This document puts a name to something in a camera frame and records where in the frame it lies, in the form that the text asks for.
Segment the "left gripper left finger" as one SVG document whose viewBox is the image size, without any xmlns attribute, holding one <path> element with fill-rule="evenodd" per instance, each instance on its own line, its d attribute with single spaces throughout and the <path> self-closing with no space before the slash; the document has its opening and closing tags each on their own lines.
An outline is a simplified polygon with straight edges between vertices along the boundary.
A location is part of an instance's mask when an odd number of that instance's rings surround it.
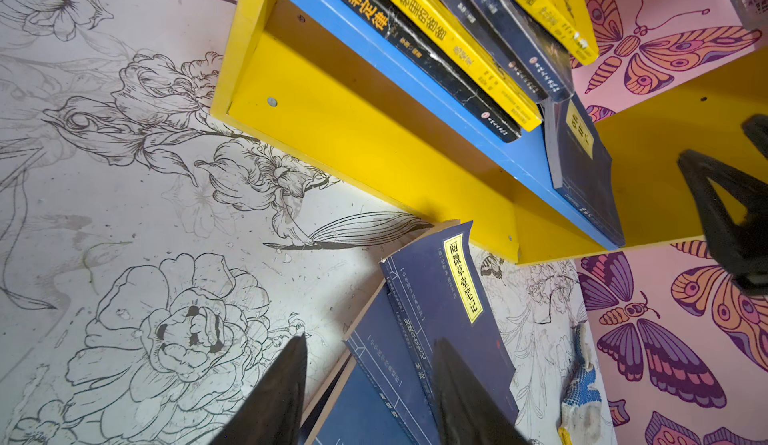
<svg viewBox="0 0 768 445">
<path fill-rule="evenodd" d="M 306 369 L 306 336 L 294 336 L 211 444 L 298 444 Z"/>
</svg>

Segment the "yellow cartoon boy book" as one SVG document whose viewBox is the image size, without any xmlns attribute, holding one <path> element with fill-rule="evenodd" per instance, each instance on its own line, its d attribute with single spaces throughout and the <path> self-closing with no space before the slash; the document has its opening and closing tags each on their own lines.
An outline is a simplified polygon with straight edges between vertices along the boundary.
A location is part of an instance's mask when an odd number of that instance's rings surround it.
<svg viewBox="0 0 768 445">
<path fill-rule="evenodd" d="M 537 105 L 440 0 L 390 1 L 521 128 L 530 132 L 542 124 Z"/>
</svg>

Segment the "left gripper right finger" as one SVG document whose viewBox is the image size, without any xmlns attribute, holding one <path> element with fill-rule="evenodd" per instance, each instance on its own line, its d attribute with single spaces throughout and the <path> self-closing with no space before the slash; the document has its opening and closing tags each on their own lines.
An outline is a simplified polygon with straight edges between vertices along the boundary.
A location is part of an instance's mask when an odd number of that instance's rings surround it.
<svg viewBox="0 0 768 445">
<path fill-rule="evenodd" d="M 528 444 L 447 339 L 436 341 L 433 357 L 442 444 Z"/>
</svg>

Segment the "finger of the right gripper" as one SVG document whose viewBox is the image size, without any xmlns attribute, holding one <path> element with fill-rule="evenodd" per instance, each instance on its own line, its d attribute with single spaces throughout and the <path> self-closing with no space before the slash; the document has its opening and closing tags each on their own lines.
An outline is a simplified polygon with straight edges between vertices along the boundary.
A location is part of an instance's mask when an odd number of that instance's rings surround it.
<svg viewBox="0 0 768 445">
<path fill-rule="evenodd" d="M 758 114 L 750 117 L 742 125 L 742 130 L 752 145 L 768 159 L 768 116 Z"/>
<path fill-rule="evenodd" d="M 713 258 L 748 295 L 767 293 L 767 184 L 693 150 L 682 152 L 678 167 L 691 192 Z M 743 205 L 736 222 L 714 186 Z"/>
</svg>

